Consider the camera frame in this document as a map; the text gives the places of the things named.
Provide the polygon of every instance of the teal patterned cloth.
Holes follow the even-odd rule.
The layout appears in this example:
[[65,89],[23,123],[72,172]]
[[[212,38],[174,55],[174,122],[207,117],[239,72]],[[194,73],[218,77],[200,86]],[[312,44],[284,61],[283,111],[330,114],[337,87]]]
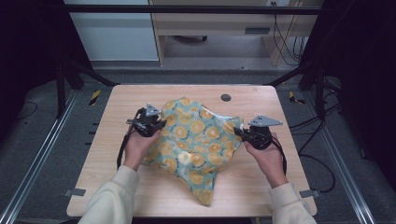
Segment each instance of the teal patterned cloth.
[[230,161],[241,144],[233,132],[241,118],[219,116],[186,97],[167,102],[161,137],[150,148],[145,164],[158,163],[184,182],[204,205],[212,203],[217,168]]

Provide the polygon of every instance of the silver triangular bracket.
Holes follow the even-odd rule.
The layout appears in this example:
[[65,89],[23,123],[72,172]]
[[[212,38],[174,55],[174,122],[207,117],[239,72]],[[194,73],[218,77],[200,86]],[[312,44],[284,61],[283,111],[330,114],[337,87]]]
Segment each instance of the silver triangular bracket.
[[151,117],[161,114],[161,110],[155,108],[153,105],[148,104],[146,107],[146,117]]
[[255,119],[251,120],[248,124],[255,127],[268,127],[274,125],[282,125],[283,122],[280,120],[267,118],[263,115],[259,115]]

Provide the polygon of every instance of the hand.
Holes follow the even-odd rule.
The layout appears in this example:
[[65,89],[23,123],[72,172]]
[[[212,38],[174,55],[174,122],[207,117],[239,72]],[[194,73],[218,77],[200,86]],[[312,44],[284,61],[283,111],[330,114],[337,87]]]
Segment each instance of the hand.
[[[276,138],[276,133],[271,133],[271,135]],[[288,183],[283,173],[282,156],[274,144],[264,150],[254,148],[249,142],[244,142],[244,144],[247,152],[256,159],[271,188]]]
[[137,171],[140,162],[148,154],[151,145],[160,139],[160,134],[161,130],[158,130],[151,137],[143,137],[138,132],[133,132],[125,146],[124,165]]

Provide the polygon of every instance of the power outlet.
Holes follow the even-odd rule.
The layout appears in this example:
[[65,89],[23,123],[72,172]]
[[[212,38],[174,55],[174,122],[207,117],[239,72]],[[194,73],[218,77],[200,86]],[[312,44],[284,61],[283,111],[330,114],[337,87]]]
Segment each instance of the power outlet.
[[290,3],[290,0],[267,0],[265,3],[266,7],[287,7]]

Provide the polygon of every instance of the black and yellow tape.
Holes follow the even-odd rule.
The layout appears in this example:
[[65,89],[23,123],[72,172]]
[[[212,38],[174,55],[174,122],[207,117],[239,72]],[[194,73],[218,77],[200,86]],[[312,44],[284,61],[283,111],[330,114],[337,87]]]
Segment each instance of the black and yellow tape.
[[93,93],[92,98],[91,98],[91,100],[90,100],[90,105],[95,105],[96,100],[97,100],[98,97],[99,97],[99,94],[100,94],[100,91],[95,91],[95,92]]
[[305,100],[297,100],[294,97],[294,93],[292,91],[289,91],[289,100],[291,102],[295,102],[295,103],[300,104],[300,105],[305,105]]

